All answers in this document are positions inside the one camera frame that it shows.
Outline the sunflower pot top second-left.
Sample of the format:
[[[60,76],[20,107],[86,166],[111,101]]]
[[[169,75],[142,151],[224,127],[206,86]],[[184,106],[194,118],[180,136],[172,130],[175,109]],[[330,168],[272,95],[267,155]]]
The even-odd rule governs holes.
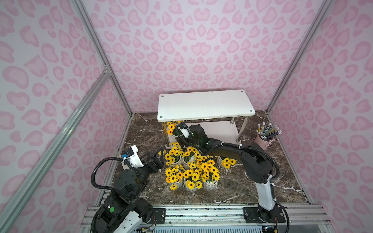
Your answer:
[[[208,163],[211,165],[216,164],[216,159],[211,155],[202,155],[199,151],[196,151],[194,155],[197,167],[201,167],[203,163]]]

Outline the sunflower pot second-left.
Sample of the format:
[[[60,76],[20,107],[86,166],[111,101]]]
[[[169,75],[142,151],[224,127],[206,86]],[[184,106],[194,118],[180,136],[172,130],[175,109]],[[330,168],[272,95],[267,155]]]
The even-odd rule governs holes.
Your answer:
[[[203,163],[208,163],[211,165],[216,164],[216,159],[211,155],[202,155],[199,151],[196,151],[194,155],[197,167],[201,167]]]
[[[235,166],[236,163],[237,163],[237,161],[234,160],[234,159],[218,156],[218,165],[221,168],[225,168],[225,169],[229,170],[231,167]]]

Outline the sunflower pot bottom second-left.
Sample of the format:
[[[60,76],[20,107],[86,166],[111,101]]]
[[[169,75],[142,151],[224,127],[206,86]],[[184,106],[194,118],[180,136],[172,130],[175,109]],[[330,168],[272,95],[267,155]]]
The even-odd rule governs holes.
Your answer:
[[[218,156],[218,165],[221,168],[225,168],[225,169],[229,170],[231,167],[235,166],[236,163],[237,163],[237,161],[234,160],[234,159]]]

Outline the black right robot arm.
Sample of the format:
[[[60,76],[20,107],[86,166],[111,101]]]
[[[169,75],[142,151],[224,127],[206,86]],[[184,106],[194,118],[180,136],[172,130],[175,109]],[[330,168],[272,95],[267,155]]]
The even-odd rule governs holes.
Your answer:
[[[289,226],[286,209],[276,200],[273,187],[273,181],[280,175],[279,166],[257,143],[243,146],[222,142],[209,138],[200,124],[187,126],[183,122],[176,125],[173,135],[180,145],[190,146],[202,155],[223,156],[243,165],[258,193],[257,207],[243,209],[247,223],[286,223]]]

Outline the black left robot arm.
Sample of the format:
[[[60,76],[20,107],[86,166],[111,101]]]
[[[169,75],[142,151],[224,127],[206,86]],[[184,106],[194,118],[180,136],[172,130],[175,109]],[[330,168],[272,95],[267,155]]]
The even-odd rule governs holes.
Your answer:
[[[132,146],[120,157],[101,160],[91,175],[91,184],[97,189],[111,193],[96,211],[90,227],[92,233],[151,233],[157,225],[165,223],[166,210],[153,206],[140,197],[149,182],[151,174],[164,167],[164,149],[156,154],[138,156],[138,149]],[[96,183],[99,168],[108,161],[123,162],[128,168],[122,171],[112,186]]]

